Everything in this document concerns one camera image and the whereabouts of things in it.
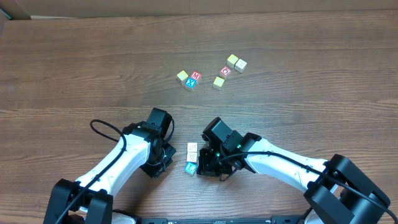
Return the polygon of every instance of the blue block with letter x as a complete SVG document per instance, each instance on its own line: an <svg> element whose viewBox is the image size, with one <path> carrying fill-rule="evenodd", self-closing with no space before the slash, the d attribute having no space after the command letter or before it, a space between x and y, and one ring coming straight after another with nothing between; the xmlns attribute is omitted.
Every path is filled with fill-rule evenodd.
<svg viewBox="0 0 398 224"><path fill-rule="evenodd" d="M187 89L187 90L193 90L195 87L196 87L196 85L197 85L197 81L196 80L194 80L193 78L189 78L189 79L187 79L187 81L185 82L185 88Z"/></svg>

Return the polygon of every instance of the wooden surface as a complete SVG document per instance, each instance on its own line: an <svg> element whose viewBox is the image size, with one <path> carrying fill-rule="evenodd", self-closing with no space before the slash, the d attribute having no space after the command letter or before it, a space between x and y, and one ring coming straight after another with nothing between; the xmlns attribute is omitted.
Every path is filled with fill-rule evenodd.
<svg viewBox="0 0 398 224"><path fill-rule="evenodd" d="M248 62L222 91L228 56ZM203 73L196 91L176 81ZM227 182L183 172L187 142L216 116L303 156L349 157L398 213L398 11L10 21L0 37L0 223L42 223L51 189L153 107L175 120L167 173L136 171L114 201L143 217L301 214L302 193L242 170ZM386 215L383 223L392 223Z"/></svg>

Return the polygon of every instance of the yellow-green cube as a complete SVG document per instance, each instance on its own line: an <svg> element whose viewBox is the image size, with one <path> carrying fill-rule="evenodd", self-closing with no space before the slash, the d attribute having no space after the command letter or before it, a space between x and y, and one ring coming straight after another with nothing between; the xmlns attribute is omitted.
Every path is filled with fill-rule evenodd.
<svg viewBox="0 0 398 224"><path fill-rule="evenodd" d="M217 90L221 90L221 87L223 87L225 80L220 78L220 77L216 77L216 80L214 80L213 82L213 87Z"/></svg>
<svg viewBox="0 0 398 224"><path fill-rule="evenodd" d="M238 60L239 60L239 59L238 59L237 56L231 54L231 56L229 56L229 58L227 59L226 64L227 64L229 67L234 68L235 63L236 63Z"/></svg>
<svg viewBox="0 0 398 224"><path fill-rule="evenodd" d="M182 70L180 73L177 74L177 80L182 84L185 85L185 81L188 78L188 74Z"/></svg>

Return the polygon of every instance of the white block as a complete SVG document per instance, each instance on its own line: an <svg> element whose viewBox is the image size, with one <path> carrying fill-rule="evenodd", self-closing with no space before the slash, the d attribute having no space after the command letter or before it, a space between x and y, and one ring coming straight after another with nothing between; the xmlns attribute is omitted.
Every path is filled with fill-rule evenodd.
<svg viewBox="0 0 398 224"><path fill-rule="evenodd" d="M188 142L187 151L188 152L198 152L198 143L197 142Z"/></svg>
<svg viewBox="0 0 398 224"><path fill-rule="evenodd" d="M235 69L236 69L238 72L242 73L243 70L246 68L247 65L248 65L247 62L245 62L245 61L242 60L242 59L239 59L238 62L236 62L236 64L235 64Z"/></svg>
<svg viewBox="0 0 398 224"><path fill-rule="evenodd" d="M197 163L198 154L196 152L188 152L187 154L187 162Z"/></svg>

